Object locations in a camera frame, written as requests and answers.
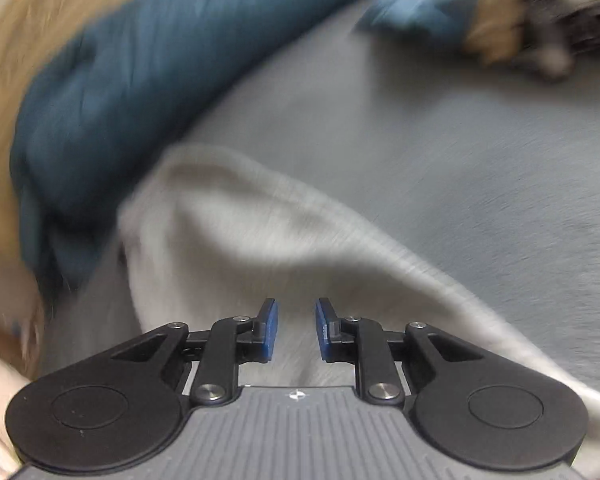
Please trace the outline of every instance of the blue cloth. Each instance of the blue cloth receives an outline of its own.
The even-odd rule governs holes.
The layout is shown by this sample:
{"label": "blue cloth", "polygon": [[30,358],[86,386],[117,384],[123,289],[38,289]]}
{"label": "blue cloth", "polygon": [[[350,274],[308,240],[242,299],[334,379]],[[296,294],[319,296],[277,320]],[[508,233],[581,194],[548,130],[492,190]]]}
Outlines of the blue cloth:
{"label": "blue cloth", "polygon": [[378,0],[360,19],[363,28],[391,31],[437,50],[457,50],[478,0]]}
{"label": "blue cloth", "polygon": [[23,258],[83,280],[121,200],[235,80],[351,0],[133,0],[33,80],[11,150]]}

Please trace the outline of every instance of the silver bolt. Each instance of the silver bolt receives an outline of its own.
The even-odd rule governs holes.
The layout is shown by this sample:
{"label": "silver bolt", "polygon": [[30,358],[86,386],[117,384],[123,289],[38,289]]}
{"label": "silver bolt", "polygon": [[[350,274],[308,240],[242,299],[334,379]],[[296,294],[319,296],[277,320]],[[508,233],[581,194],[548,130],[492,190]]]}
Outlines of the silver bolt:
{"label": "silver bolt", "polygon": [[376,383],[369,386],[369,395],[375,399],[389,400],[400,395],[400,388],[395,384]]}
{"label": "silver bolt", "polygon": [[200,400],[218,400],[222,399],[225,390],[219,384],[202,384],[196,388],[196,397]]}

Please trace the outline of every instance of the blue fabric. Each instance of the blue fabric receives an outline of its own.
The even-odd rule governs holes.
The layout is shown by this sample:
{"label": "blue fabric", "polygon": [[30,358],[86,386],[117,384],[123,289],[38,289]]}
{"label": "blue fabric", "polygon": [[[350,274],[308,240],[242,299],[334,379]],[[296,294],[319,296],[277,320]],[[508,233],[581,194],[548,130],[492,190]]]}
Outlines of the blue fabric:
{"label": "blue fabric", "polygon": [[437,50],[457,50],[478,0],[378,0],[360,26],[391,31]]}
{"label": "blue fabric", "polygon": [[265,56],[350,0],[133,0],[33,80],[11,150],[24,260],[80,282],[169,142]]}

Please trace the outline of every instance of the fabric fold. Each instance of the fabric fold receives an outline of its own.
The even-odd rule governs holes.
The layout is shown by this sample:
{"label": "fabric fold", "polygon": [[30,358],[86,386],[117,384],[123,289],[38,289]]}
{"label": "fabric fold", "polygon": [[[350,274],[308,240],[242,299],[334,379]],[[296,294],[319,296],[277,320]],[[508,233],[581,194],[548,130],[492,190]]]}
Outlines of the fabric fold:
{"label": "fabric fold", "polygon": [[590,414],[574,463],[600,479],[600,393],[558,367],[459,283],[357,213],[304,184],[222,148],[171,148],[120,213],[129,280],[144,330],[221,318],[280,303],[270,365],[244,365],[240,382],[352,384],[349,365],[320,360],[313,304],[388,329],[431,323],[568,384]]}

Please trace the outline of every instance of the ribbed surface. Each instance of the ribbed surface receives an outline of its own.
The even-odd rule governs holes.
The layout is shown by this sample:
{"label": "ribbed surface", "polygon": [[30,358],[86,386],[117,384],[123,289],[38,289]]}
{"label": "ribbed surface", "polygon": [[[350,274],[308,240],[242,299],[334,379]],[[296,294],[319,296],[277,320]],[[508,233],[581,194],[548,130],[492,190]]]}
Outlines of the ribbed surface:
{"label": "ribbed surface", "polygon": [[[429,447],[399,410],[351,388],[245,388],[195,411],[164,452],[110,480],[582,480],[565,465],[536,474],[480,471]],[[27,468],[18,480],[55,480]]]}

